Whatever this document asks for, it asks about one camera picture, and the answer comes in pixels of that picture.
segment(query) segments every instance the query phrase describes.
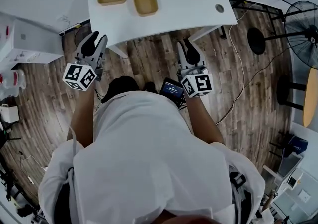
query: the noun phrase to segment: floor plank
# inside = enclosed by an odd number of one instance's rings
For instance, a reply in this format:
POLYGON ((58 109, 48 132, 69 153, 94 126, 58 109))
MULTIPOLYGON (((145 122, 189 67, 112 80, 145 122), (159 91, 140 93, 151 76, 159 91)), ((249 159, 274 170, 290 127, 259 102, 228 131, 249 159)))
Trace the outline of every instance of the floor plank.
MULTIPOLYGON (((238 17, 245 11, 237 10, 238 17)), ((275 22, 278 34, 284 32, 281 22, 275 22)), ((247 31, 259 28, 270 36, 271 25, 267 14, 250 11, 231 29, 232 41, 241 56, 245 73, 245 85, 254 74, 265 67, 271 59, 287 47, 285 39, 266 43, 266 51, 257 56, 250 50, 247 31)), ((225 27, 228 36, 229 26, 225 27)), ((107 51, 103 61, 103 77, 96 86, 103 96, 108 84, 121 75, 135 77, 140 87, 153 81, 160 90, 166 77, 177 80, 178 40, 189 37, 197 29, 174 31, 123 43, 121 48, 128 52, 123 59, 107 51)), ((70 32, 63 38, 64 57, 48 64, 22 64, 26 73, 27 89, 16 99, 20 122, 13 127, 12 137, 22 140, 7 142, 1 149, 15 179, 37 203, 37 190, 44 174, 42 167, 50 161, 53 150, 66 139, 68 124, 75 108, 78 92, 62 82, 66 63, 72 59, 76 49, 74 35, 70 32)), ((214 92, 208 95, 212 118, 219 121, 243 87, 243 73, 238 56, 229 37, 220 38, 218 30, 197 40, 206 54, 207 67, 213 75, 214 92)), ((247 156, 261 170, 264 164, 274 168, 278 159, 269 154, 270 141, 276 141, 278 131, 286 131, 290 123, 291 109, 280 106, 276 101, 276 83, 281 74, 291 74, 289 52, 278 56, 271 65, 257 74, 245 88, 241 98, 234 104, 233 111, 218 125, 226 145, 247 156)), ((189 124, 187 109, 181 114, 189 124)))

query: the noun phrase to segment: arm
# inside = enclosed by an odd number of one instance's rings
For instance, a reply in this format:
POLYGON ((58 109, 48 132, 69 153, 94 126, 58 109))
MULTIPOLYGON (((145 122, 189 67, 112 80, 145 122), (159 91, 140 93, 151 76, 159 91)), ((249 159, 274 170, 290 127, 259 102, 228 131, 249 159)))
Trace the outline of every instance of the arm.
POLYGON ((186 96, 186 102, 194 135, 208 144, 213 142, 224 144, 220 130, 205 109, 201 99, 186 96))
POLYGON ((71 128, 75 132, 76 140, 84 147, 93 142, 94 89, 95 83, 93 82, 87 91, 79 94, 71 120, 71 128))

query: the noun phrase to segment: person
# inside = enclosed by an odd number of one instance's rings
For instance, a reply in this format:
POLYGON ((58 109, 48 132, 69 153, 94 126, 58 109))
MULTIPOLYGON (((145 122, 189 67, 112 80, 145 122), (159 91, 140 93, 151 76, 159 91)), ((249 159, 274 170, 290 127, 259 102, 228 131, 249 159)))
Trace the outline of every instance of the person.
POLYGON ((39 186, 50 224, 234 224, 255 215, 265 182, 224 145, 201 99, 186 96, 192 134, 177 106, 149 85, 140 91, 131 77, 115 79, 95 117, 94 85, 80 93, 71 121, 76 147, 72 140, 57 147, 39 186), (245 177, 237 190, 248 184, 255 198, 245 216, 233 199, 233 168, 245 177))

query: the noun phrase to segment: electrical outlet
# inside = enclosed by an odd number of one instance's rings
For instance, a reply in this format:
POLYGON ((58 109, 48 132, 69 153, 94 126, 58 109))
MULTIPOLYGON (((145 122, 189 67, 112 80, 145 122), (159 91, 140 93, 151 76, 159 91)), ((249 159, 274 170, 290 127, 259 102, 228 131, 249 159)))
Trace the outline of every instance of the electrical outlet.
POLYGON ((301 201, 304 203, 307 203, 309 198, 311 197, 306 191, 301 190, 301 192, 298 194, 298 197, 300 198, 301 201))

